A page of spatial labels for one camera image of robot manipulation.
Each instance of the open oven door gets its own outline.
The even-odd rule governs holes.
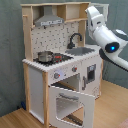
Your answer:
[[[81,126],[62,120],[84,108]],[[49,123],[57,128],[93,128],[95,97],[59,87],[49,87]]]

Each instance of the stovetop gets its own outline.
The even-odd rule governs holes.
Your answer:
[[[49,67],[49,66],[52,66],[52,65],[55,65],[55,64],[62,63],[62,62],[65,62],[67,60],[73,59],[73,57],[70,57],[70,56],[67,56],[67,55],[63,55],[63,54],[60,54],[60,55],[62,56],[62,59],[59,60],[59,61],[58,60],[53,60],[53,61],[50,61],[50,62],[41,62],[41,61],[39,61],[38,58],[36,58],[36,59],[34,59],[34,62],[42,64],[43,66]]]

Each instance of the toy kitchen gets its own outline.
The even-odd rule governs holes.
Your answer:
[[[85,43],[89,2],[23,4],[27,111],[44,126],[92,128],[101,95],[99,47]],[[83,108],[83,121],[66,121]]]

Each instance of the knob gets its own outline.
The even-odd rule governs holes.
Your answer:
[[[58,73],[55,73],[55,74],[54,74],[54,78],[55,78],[55,79],[58,79],[59,77],[60,77],[60,75],[59,75]]]
[[[76,67],[73,67],[73,68],[72,68],[72,71],[73,71],[73,72],[76,72],[76,70],[77,70]]]

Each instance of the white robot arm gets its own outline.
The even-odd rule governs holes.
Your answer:
[[[86,13],[89,36],[101,47],[99,51],[101,58],[128,71],[128,62],[118,57],[128,43],[127,34],[121,30],[109,30],[104,16],[94,6],[89,7]]]

